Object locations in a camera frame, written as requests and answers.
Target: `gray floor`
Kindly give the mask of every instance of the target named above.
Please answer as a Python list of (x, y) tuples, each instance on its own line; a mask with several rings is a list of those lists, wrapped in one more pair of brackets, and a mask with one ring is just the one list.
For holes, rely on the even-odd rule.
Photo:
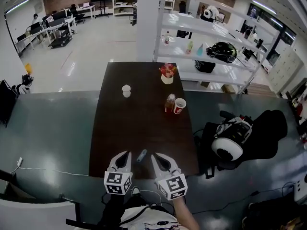
[[(22, 166), (25, 168), (88, 174), (98, 96), (99, 92), (21, 96), (8, 127), (0, 127), (0, 169), (12, 171), (19, 157), (23, 157)], [(215, 177), (209, 180), (204, 176), (189, 176), (186, 199), (191, 212), (222, 208), (228, 202), (240, 200), (256, 190), (275, 189), (288, 181), (299, 180), (306, 172), (307, 156), (286, 100), (207, 92), (186, 92), (186, 100), (193, 131), (203, 128), (206, 122), (220, 122), (220, 110), (250, 115), (255, 119), (267, 109), (277, 109), (283, 111), (288, 124), (288, 135), (279, 142), (274, 158), (246, 161), (232, 171), (216, 171)], [(105, 192), (101, 178), (18, 170), (17, 179), (23, 190), (37, 198), (55, 198), (64, 194), (80, 202), (82, 221), (96, 223), (101, 217), (101, 196)], [(141, 189), (156, 191), (152, 180), (134, 180), (133, 183)], [(151, 202), (159, 201), (154, 193), (143, 194)], [(195, 215), (195, 218), (202, 229), (238, 229), (243, 209), (248, 203), (280, 196), (280, 190), (261, 193), (223, 211), (205, 212)]]

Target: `coca-cola cup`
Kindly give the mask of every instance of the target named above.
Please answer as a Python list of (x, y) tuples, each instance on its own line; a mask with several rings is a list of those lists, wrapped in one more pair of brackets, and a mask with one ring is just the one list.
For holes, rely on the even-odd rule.
[(182, 109), (187, 105), (186, 101), (182, 98), (177, 98), (175, 100), (174, 114), (180, 114)]

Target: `ceiling light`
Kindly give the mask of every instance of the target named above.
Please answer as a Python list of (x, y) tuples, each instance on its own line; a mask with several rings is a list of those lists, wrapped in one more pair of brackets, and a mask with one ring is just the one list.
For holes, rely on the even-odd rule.
[(28, 1), (29, 1), (29, 0), (26, 0), (26, 1), (24, 1), (24, 2), (22, 2), (22, 3), (20, 3), (20, 4), (18, 4), (18, 5), (16, 5), (14, 8), (11, 8), (11, 9), (10, 9), (9, 11), (7, 11), (6, 13), (9, 13), (9, 12), (13, 11), (14, 9), (18, 8), (19, 6), (23, 5), (24, 3), (28, 2)]
[(291, 36), (290, 34), (288, 34), (287, 32), (285, 32), (289, 37), (291, 37), (293, 40), (295, 40), (295, 37)]
[(276, 20), (274, 20), (273, 18), (271, 18), (271, 21), (274, 21), (276, 24), (278, 24), (281, 28), (283, 28), (283, 25), (280, 24), (279, 22), (277, 22)]
[(265, 5), (263, 5), (263, 4), (261, 4), (261, 3), (257, 2), (257, 1), (255, 1), (255, 0), (253, 0), (253, 2), (254, 2), (255, 4), (258, 4), (259, 6), (261, 6), (261, 7), (265, 8), (265, 9), (267, 9), (268, 11), (271, 11), (273, 14), (277, 14), (273, 9), (270, 9), (270, 8), (268, 8), (267, 6), (265, 6)]

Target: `dark wooden table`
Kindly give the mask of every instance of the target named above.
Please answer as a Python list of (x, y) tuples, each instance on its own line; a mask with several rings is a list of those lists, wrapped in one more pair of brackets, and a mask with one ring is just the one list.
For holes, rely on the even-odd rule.
[[(150, 155), (160, 152), (172, 157), (185, 175), (199, 172), (188, 107), (181, 114), (166, 114), (169, 94), (184, 98), (177, 72), (174, 82), (161, 81), (156, 62), (112, 62), (106, 69), (95, 114), (89, 175), (104, 177), (110, 160), (125, 150), (132, 152), (134, 178), (155, 178)], [(131, 87), (125, 98), (122, 86)], [(147, 155), (136, 159), (143, 149)]]

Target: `flower pot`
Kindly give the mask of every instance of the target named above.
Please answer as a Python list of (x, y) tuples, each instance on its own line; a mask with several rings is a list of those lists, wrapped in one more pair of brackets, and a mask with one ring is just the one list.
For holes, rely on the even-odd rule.
[(166, 76), (164, 76), (163, 74), (161, 75), (161, 80), (163, 83), (165, 84), (171, 84), (174, 81), (174, 77), (172, 76), (171, 78), (167, 78)]

